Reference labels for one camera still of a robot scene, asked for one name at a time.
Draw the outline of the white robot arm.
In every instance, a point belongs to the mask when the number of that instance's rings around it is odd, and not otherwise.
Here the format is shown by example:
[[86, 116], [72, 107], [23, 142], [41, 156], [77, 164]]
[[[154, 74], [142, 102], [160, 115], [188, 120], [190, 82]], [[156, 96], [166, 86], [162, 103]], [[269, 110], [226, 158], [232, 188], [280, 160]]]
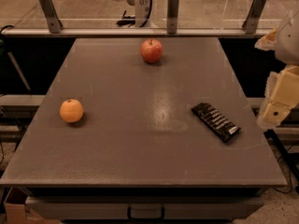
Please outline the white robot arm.
[[256, 42], [255, 48], [273, 50], [276, 59], [286, 64], [279, 73], [270, 72], [257, 118], [260, 127], [276, 127], [299, 104], [299, 11], [291, 10], [279, 27]]

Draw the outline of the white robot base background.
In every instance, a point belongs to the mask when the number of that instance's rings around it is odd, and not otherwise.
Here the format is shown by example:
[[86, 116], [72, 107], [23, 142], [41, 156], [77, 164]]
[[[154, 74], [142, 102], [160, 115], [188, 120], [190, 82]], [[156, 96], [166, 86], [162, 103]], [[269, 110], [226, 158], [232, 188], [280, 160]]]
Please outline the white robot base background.
[[135, 15], [127, 16], [123, 13], [122, 18], [117, 21], [118, 26], [134, 25], [144, 27], [150, 20], [152, 0], [126, 0], [127, 4], [135, 7]]

